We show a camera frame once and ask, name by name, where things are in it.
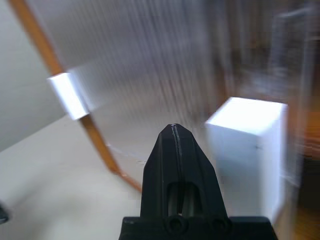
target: clear acrylic panel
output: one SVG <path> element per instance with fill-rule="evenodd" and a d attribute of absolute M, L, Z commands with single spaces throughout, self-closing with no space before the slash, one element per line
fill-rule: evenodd
<path fill-rule="evenodd" d="M 306 0 L 27 0 L 106 144 L 138 182 L 159 132 L 230 96 L 286 103 L 287 191 L 299 185 L 316 8 Z M 291 239 L 292 206 L 276 230 Z"/>

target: floor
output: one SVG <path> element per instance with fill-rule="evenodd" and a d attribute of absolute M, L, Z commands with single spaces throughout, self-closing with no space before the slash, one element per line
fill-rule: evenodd
<path fill-rule="evenodd" d="M 141 194 L 110 173 L 81 125 L 63 117 L 0 152 L 1 240 L 116 240 Z"/>

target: white block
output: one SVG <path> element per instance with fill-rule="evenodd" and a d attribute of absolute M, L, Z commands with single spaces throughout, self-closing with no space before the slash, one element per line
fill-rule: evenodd
<path fill-rule="evenodd" d="M 284 203 L 287 106 L 231 97 L 205 123 L 229 216 L 275 221 Z"/>

